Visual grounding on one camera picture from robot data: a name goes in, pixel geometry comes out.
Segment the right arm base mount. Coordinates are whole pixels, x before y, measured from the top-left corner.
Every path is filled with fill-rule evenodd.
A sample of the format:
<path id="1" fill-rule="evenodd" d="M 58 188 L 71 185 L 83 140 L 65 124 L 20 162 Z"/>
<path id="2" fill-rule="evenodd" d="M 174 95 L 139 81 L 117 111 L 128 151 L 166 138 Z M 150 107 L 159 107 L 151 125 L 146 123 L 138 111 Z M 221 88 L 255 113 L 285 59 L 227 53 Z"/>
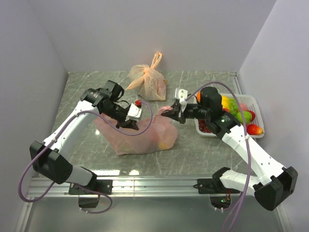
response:
<path id="1" fill-rule="evenodd" d="M 200 178 L 193 185 L 198 194 L 208 194 L 215 209 L 226 210 L 231 207 L 231 194 L 240 193 L 239 190 L 225 188 L 221 182 L 213 178 Z"/>

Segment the pink plastic bag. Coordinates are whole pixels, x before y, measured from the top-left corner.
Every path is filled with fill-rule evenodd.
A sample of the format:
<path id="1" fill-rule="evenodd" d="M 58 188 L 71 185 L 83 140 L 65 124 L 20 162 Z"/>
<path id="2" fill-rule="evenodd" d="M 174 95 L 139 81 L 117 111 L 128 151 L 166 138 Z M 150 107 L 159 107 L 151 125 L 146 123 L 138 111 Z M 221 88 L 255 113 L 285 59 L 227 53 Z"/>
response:
<path id="1" fill-rule="evenodd" d="M 124 154 L 149 154 L 156 151 L 168 150 L 174 146 L 178 137 L 177 128 L 172 125 L 168 117 L 161 114 L 170 110 L 171 107 L 161 107 L 153 119 L 146 118 L 137 122 L 140 130 L 146 128 L 151 122 L 149 128 L 140 135 L 128 136 L 113 129 L 108 123 L 116 125 L 116 120 L 102 115 L 106 120 L 97 117 L 94 124 L 97 130 L 109 142 L 117 155 Z"/>

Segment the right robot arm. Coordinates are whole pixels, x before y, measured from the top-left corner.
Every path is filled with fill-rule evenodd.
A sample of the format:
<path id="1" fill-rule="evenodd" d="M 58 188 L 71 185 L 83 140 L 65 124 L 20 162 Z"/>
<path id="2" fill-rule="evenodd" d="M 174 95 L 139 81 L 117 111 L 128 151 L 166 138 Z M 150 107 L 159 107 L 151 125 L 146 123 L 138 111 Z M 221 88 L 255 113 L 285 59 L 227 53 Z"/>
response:
<path id="1" fill-rule="evenodd" d="M 185 89 L 176 89 L 174 104 L 162 113 L 181 124 L 187 119 L 204 120 L 215 136 L 229 145 L 248 164 L 250 174 L 237 173 L 223 167 L 210 181 L 199 179 L 194 186 L 200 194 L 244 192 L 255 197 L 268 211 L 274 210 L 293 192 L 298 173 L 273 159 L 248 133 L 235 116 L 223 109 L 222 96 L 215 87 L 204 87 L 198 103 L 189 103 L 192 97 Z"/>

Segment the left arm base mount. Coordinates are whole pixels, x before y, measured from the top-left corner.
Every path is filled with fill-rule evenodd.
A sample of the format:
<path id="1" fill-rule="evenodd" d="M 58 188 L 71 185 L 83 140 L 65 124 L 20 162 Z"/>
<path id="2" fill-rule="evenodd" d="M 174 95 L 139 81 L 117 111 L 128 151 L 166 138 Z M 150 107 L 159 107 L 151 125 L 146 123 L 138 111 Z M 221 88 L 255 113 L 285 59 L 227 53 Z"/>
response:
<path id="1" fill-rule="evenodd" d="M 96 180 L 94 186 L 86 187 L 71 184 L 68 194 L 78 196 L 78 206 L 82 209 L 94 209 L 98 206 L 101 197 L 111 200 L 113 181 L 111 179 Z"/>

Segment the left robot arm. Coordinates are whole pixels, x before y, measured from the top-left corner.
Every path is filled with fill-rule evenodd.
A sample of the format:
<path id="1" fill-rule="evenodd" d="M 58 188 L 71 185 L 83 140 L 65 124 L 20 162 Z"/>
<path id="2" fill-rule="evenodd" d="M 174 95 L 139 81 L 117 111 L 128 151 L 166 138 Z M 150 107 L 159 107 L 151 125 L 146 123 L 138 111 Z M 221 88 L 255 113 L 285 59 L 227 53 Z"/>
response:
<path id="1" fill-rule="evenodd" d="M 101 114 L 114 119 L 117 129 L 139 129 L 137 122 L 141 119 L 141 104 L 132 103 L 126 108 L 118 105 L 123 94 L 124 89 L 111 80 L 103 88 L 86 90 L 73 112 L 53 134 L 41 143 L 35 141 L 31 144 L 29 149 L 34 161 L 33 169 L 57 184 L 78 184 L 85 194 L 97 191 L 97 175 L 86 168 L 72 165 L 66 156 L 78 136 Z"/>

